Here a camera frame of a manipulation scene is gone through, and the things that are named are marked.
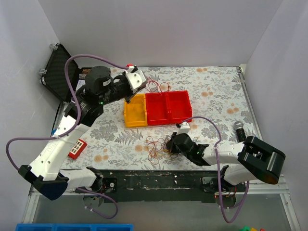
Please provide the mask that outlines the yellow plastic bin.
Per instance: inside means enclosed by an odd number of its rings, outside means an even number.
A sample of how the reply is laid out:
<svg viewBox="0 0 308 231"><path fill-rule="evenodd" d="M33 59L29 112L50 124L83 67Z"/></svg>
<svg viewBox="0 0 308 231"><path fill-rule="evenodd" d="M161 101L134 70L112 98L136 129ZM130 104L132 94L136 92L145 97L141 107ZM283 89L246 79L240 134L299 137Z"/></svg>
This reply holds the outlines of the yellow plastic bin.
<svg viewBox="0 0 308 231"><path fill-rule="evenodd" d="M145 94L137 94L130 103L124 102L124 120L127 128L146 127L147 110Z"/></svg>

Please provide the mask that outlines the red plastic bin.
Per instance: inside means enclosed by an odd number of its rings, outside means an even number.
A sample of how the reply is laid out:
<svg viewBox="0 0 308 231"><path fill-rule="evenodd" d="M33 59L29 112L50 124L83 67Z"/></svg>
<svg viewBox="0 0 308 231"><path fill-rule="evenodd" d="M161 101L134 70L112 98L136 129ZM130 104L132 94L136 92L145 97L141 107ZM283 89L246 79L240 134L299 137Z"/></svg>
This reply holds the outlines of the red plastic bin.
<svg viewBox="0 0 308 231"><path fill-rule="evenodd" d="M169 91L167 101L170 112L170 123L176 124L192 117L192 107L187 90Z"/></svg>
<svg viewBox="0 0 308 231"><path fill-rule="evenodd" d="M147 93L145 94L147 124L158 126L168 124L168 107L166 93Z"/></svg>

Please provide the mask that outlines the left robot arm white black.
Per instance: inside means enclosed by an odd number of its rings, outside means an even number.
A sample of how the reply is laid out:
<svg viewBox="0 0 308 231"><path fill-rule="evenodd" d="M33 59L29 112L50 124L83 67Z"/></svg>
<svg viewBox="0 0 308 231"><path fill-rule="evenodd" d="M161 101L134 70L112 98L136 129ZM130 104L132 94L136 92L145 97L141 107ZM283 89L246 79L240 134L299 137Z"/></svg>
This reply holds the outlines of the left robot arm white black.
<svg viewBox="0 0 308 231"><path fill-rule="evenodd" d="M77 150L81 136L103 113L104 105L124 99L126 102L147 83L144 73L130 65L122 74L111 77L111 70L96 66L85 75L85 83L67 106L58 129L29 165L20 166L18 173L50 200L66 190L84 187L95 193L101 190L103 177L93 167L63 170L61 165L70 151Z"/></svg>

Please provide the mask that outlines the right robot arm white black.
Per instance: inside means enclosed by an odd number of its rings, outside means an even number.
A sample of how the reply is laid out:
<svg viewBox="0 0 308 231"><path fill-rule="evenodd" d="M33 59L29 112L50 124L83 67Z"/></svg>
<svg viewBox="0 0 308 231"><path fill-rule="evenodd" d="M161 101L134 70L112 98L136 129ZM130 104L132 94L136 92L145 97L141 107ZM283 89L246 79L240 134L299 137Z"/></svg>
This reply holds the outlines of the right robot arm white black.
<svg viewBox="0 0 308 231"><path fill-rule="evenodd" d="M188 134L173 133L166 146L172 154L181 154L197 166L224 164L218 177L203 184L203 189L211 193L219 189L230 191L251 180L275 185L285 161L282 151L254 136L237 144L215 147L197 144Z"/></svg>

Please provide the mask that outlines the black silver microphone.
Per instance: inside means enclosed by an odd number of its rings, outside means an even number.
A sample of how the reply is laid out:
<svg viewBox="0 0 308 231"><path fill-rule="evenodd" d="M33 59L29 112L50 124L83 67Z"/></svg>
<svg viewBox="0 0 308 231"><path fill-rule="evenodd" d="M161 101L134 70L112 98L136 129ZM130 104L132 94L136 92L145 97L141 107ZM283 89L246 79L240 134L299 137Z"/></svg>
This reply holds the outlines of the black silver microphone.
<svg viewBox="0 0 308 231"><path fill-rule="evenodd" d="M233 129L235 130L238 142L244 142L246 140L246 134L244 131L244 124L240 121L236 121L233 124Z"/></svg>

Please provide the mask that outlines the black poker chip case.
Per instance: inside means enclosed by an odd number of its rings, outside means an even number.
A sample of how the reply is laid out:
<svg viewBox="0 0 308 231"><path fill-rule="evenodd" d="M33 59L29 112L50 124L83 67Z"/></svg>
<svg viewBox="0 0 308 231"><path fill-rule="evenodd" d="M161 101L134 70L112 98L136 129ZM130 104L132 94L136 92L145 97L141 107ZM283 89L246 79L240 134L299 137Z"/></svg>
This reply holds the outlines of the black poker chip case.
<svg viewBox="0 0 308 231"><path fill-rule="evenodd" d="M41 69L40 82L44 85L58 100L70 102L72 94L67 85L64 73L66 61L71 57L66 48L61 44L50 45L51 56L44 69ZM68 66L69 79L74 91L77 91L77 84L84 79L90 71L89 67L79 67L75 61L70 62Z"/></svg>

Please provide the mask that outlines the red white toy block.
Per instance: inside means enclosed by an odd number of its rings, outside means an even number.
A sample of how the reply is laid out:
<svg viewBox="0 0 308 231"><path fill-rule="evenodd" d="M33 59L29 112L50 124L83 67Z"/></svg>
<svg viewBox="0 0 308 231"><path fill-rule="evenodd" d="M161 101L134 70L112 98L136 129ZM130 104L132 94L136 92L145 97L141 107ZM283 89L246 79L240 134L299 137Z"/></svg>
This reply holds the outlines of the red white toy block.
<svg viewBox="0 0 308 231"><path fill-rule="evenodd" d="M72 159L77 159L86 147L87 143L84 140L78 139L68 156Z"/></svg>

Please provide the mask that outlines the green red toy blocks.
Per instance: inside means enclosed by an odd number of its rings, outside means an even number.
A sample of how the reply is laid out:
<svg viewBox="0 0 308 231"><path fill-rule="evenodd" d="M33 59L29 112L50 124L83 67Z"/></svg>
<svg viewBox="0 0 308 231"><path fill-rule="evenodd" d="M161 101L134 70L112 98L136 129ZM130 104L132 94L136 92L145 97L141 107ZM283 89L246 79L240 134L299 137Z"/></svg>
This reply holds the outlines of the green red toy blocks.
<svg viewBox="0 0 308 231"><path fill-rule="evenodd" d="M264 229L256 229L254 227L244 226L240 231L265 231Z"/></svg>

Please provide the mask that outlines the blue plastic tray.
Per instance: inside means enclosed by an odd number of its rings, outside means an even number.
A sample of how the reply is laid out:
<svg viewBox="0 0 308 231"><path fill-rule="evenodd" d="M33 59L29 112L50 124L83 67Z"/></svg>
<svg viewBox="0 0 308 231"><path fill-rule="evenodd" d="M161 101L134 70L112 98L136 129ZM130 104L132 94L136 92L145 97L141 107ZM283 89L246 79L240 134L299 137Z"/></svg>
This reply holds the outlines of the blue plastic tray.
<svg viewBox="0 0 308 231"><path fill-rule="evenodd" d="M16 231L132 231L132 224L17 224Z"/></svg>

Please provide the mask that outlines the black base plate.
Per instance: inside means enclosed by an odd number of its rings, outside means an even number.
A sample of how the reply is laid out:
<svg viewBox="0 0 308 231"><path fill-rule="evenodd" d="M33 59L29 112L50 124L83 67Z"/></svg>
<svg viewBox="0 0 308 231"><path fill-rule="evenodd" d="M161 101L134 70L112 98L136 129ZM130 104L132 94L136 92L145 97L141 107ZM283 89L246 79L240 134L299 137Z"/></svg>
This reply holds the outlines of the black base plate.
<svg viewBox="0 0 308 231"><path fill-rule="evenodd" d="M204 191L216 171L101 170L95 192L116 202L201 201L214 203L215 196Z"/></svg>

